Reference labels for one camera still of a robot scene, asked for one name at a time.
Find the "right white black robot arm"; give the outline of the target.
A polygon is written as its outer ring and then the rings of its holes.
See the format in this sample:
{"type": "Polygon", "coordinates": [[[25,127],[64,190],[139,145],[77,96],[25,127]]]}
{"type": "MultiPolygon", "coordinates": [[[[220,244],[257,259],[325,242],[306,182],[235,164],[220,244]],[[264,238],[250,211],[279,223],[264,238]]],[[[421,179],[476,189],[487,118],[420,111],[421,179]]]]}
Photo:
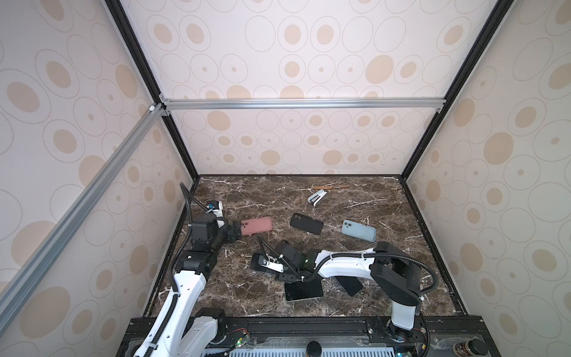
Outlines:
{"type": "Polygon", "coordinates": [[[269,249],[272,263],[279,263],[293,283],[309,284],[321,278],[346,277],[374,281],[391,300],[388,324],[396,333],[414,328],[422,297],[440,284],[437,273],[388,242],[364,251],[321,250],[303,254],[287,242],[269,249]]]}

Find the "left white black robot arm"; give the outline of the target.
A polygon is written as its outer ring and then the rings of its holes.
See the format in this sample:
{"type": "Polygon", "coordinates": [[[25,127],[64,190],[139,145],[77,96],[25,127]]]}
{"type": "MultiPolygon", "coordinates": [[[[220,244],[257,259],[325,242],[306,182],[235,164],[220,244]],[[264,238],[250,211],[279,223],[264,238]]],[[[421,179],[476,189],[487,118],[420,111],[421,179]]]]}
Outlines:
{"type": "Polygon", "coordinates": [[[223,216],[220,201],[202,205],[183,183],[180,188],[189,228],[168,273],[169,295],[145,339],[128,356],[201,356],[210,343],[219,343],[226,336],[223,309],[209,308],[196,318],[191,313],[220,249],[242,239],[241,224],[223,216]]]}

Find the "pink phone case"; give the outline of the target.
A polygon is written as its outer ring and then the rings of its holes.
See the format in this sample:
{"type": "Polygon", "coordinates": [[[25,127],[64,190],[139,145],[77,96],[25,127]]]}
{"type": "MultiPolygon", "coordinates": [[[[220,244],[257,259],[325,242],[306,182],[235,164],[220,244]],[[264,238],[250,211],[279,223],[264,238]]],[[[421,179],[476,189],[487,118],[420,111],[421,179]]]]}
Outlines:
{"type": "Polygon", "coordinates": [[[273,222],[271,217],[260,217],[252,220],[243,220],[241,222],[242,235],[254,235],[273,230],[273,222]]]}

